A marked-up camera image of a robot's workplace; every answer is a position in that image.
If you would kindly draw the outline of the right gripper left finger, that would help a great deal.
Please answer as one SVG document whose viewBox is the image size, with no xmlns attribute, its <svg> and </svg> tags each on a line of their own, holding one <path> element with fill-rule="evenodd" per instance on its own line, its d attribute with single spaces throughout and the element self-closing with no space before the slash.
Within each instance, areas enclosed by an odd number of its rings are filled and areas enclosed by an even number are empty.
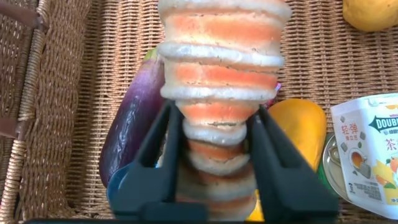
<svg viewBox="0 0 398 224">
<path fill-rule="evenodd" d="M 177 202 L 177 179 L 185 139 L 182 114 L 168 100 L 135 160 L 115 173 L 108 188 L 109 204 L 118 220 L 206 221 L 206 205 Z"/>
</svg>

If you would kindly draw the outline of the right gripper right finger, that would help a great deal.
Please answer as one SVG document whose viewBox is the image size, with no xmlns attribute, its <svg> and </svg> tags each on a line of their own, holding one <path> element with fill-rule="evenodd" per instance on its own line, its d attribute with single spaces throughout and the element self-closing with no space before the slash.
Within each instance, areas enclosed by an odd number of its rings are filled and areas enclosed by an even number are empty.
<svg viewBox="0 0 398 224">
<path fill-rule="evenodd" d="M 338 198 L 327 190 L 261 106 L 248 122 L 248 143 L 267 222 L 335 222 Z"/>
</svg>

